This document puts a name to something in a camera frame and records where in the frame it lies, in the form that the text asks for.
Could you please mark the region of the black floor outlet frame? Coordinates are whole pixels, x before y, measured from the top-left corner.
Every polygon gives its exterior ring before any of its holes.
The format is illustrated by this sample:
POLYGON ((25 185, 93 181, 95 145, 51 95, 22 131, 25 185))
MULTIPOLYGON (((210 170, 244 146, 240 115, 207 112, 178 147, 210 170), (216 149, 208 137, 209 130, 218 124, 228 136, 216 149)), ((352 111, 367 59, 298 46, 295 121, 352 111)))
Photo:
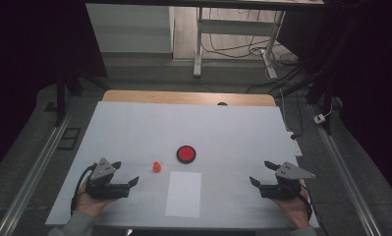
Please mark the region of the black floor outlet frame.
POLYGON ((66 128, 57 146, 59 150, 73 150, 80 137, 80 128, 66 128))

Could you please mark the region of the white power strip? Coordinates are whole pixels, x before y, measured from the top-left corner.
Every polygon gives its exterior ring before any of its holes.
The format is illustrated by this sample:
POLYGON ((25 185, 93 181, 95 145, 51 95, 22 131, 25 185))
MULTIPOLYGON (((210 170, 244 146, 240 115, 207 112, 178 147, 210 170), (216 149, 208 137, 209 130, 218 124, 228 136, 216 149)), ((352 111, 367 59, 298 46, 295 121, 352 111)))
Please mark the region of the white power strip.
POLYGON ((289 136, 291 143, 292 143, 292 149, 293 149, 294 155, 296 157, 302 156, 303 153, 301 151, 301 148, 299 146, 299 143, 297 142, 297 139, 296 139, 296 136, 294 135, 294 133, 288 132, 288 136, 289 136))

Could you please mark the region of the black metal stand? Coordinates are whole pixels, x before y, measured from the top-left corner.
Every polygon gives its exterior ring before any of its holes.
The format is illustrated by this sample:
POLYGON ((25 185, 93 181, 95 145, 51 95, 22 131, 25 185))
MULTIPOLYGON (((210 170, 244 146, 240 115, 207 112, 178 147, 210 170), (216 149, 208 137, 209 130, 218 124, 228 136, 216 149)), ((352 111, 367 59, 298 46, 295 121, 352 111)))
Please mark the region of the black metal stand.
POLYGON ((80 72, 77 68, 63 69, 57 74, 57 118, 55 126, 58 127, 65 117, 65 89, 74 96, 80 96, 84 89, 80 82, 80 72))
POLYGON ((332 134, 330 129, 330 114, 333 111, 332 97, 333 97, 333 75, 332 70, 326 67, 321 68, 315 74, 315 81, 306 96, 306 100, 309 104, 317 104, 322 99, 322 109, 319 114, 325 116, 326 121, 318 124, 320 125, 326 134, 330 136, 332 134))

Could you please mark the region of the person's right hand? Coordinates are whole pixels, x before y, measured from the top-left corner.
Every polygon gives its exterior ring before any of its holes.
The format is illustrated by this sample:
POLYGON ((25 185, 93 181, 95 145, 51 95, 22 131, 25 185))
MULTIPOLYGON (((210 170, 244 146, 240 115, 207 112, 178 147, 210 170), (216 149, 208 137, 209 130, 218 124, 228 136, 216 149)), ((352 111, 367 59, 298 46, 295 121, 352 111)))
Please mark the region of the person's right hand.
POLYGON ((296 229, 309 227, 308 208, 299 197, 292 200, 272 199, 272 202, 280 207, 296 229))

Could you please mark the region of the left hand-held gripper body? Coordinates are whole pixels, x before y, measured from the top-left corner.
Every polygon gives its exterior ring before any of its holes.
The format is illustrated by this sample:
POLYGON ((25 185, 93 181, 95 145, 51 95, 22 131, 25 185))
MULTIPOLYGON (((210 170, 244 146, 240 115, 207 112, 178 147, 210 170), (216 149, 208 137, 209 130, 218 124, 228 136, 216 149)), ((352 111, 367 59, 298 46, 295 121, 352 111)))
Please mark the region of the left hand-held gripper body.
POLYGON ((85 191, 94 199, 115 200, 127 198, 130 189, 127 184, 112 184, 117 169, 105 158, 101 158, 86 181, 85 191))

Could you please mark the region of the aluminium floor rail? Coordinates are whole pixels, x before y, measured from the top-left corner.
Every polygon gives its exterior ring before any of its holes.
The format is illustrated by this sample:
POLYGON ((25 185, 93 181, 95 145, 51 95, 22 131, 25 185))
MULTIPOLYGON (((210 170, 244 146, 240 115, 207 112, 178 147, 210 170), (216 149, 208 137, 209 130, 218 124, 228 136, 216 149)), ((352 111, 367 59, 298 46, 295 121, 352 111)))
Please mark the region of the aluminium floor rail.
POLYGON ((0 222, 0 236, 12 236, 15 231, 65 129, 73 117, 78 102, 77 97, 69 99, 66 115, 61 119, 58 126, 53 127, 26 179, 3 216, 0 222))
POLYGON ((332 162, 339 174, 339 178, 349 196, 349 199, 356 209, 357 216, 359 217, 361 224, 367 236, 382 236, 381 230, 376 222, 369 206, 361 194, 358 185, 353 178, 351 171, 349 170, 341 151, 339 150, 333 137, 327 133, 321 124, 316 124, 316 129, 321 136, 332 162))

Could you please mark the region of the white-framed desk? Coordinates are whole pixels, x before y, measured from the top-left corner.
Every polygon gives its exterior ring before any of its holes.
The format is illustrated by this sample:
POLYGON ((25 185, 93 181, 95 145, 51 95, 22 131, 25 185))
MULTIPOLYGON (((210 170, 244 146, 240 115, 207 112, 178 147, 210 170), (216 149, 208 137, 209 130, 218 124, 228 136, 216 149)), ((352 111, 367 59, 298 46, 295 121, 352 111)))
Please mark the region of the white-framed desk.
POLYGON ((270 41, 262 54, 262 59, 265 65, 269 66, 267 72, 275 78, 275 70, 270 65, 269 55, 284 14, 288 11, 322 10, 327 6, 324 0, 85 0, 85 2, 109 5, 196 7, 198 15, 196 17, 195 78, 199 78, 201 73, 201 37, 204 33, 269 36, 270 41), (205 20, 202 17, 204 8, 272 10, 276 12, 276 20, 273 23, 205 20))

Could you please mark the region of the wooden table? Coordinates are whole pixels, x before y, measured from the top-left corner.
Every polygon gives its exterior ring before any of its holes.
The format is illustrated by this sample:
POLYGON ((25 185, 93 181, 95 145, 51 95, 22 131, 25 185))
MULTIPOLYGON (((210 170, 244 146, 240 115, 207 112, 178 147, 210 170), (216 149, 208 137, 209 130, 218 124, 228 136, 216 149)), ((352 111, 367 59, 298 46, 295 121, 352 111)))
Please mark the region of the wooden table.
POLYGON ((274 98, 269 94, 217 93, 217 92, 183 92, 150 90, 115 90, 104 93, 103 101, 143 102, 166 104, 203 104, 229 106, 275 106, 274 98))

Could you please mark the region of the white paper sheet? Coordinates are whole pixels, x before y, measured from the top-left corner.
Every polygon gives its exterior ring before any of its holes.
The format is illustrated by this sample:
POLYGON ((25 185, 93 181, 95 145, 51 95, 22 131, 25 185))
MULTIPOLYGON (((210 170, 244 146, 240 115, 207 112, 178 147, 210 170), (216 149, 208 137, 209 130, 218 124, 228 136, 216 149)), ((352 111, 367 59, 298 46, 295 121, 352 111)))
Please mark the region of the white paper sheet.
POLYGON ((166 216, 199 217, 201 174, 173 171, 170 173, 166 216))

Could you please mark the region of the white cabinet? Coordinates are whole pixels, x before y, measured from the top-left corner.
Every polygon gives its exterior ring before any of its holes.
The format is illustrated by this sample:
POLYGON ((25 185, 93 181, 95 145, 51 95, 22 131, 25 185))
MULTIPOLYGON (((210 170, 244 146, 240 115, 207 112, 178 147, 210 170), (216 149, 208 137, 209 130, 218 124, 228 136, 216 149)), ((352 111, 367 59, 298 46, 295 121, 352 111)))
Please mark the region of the white cabinet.
POLYGON ((86 9, 102 52, 173 52, 173 7, 89 3, 86 9))

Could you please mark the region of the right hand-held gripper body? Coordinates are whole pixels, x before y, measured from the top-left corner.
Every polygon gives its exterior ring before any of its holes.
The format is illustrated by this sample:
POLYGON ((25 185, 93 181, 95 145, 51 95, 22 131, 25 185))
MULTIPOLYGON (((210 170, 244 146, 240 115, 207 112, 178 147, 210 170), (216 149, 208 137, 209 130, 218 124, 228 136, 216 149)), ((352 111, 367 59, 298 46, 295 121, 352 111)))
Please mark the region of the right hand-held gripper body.
POLYGON ((263 198, 292 200, 301 192, 301 179, 312 179, 315 175, 288 161, 275 172, 275 185, 262 185, 259 192, 263 198))

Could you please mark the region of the person's left hand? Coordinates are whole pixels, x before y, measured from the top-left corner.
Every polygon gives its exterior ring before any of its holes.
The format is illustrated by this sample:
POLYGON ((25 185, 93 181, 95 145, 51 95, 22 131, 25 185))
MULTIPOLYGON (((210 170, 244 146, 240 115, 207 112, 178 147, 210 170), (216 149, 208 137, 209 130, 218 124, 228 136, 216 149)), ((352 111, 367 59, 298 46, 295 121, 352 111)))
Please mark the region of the person's left hand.
POLYGON ((99 200, 92 198, 86 191, 86 182, 83 182, 76 194, 75 210, 81 211, 92 217, 98 217, 106 206, 114 203, 114 200, 99 200))

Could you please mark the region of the black curtain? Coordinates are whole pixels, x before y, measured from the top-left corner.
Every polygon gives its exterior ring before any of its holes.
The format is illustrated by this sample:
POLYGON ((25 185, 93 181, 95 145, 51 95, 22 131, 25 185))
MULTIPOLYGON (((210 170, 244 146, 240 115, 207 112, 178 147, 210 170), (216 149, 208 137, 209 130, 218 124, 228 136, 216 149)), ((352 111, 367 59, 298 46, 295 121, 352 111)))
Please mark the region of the black curtain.
POLYGON ((309 99, 343 102, 340 119, 392 190, 392 0, 325 0, 328 10, 289 11, 280 42, 317 77, 309 99))
POLYGON ((87 0, 0 0, 0 162, 28 121, 38 92, 63 79, 107 76, 87 0))

